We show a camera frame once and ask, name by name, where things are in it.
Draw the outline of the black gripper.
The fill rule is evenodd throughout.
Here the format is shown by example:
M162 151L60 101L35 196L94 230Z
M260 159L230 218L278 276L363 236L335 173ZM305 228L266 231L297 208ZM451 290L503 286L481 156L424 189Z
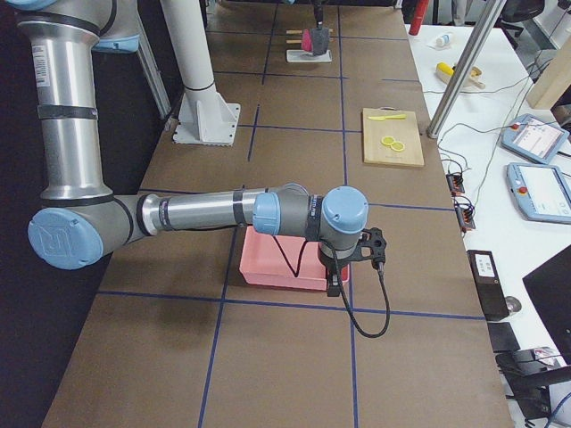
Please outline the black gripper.
M347 262L341 261L337 251L325 243L319 244L318 259L326 270L326 294L338 297L343 288L343 269Z
M324 0L312 0L313 15L316 21L316 27L322 28L324 23Z

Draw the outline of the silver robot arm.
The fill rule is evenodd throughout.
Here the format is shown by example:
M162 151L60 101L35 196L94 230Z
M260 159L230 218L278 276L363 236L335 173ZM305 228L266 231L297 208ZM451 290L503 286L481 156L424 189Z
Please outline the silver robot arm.
M29 39L45 143L48 186L29 242L48 264L79 269L146 236L252 226L319 246L327 293L373 243L368 202L350 186L312 195L297 184L160 197L115 195L103 181L93 52L132 53L141 31L134 1L14 1Z

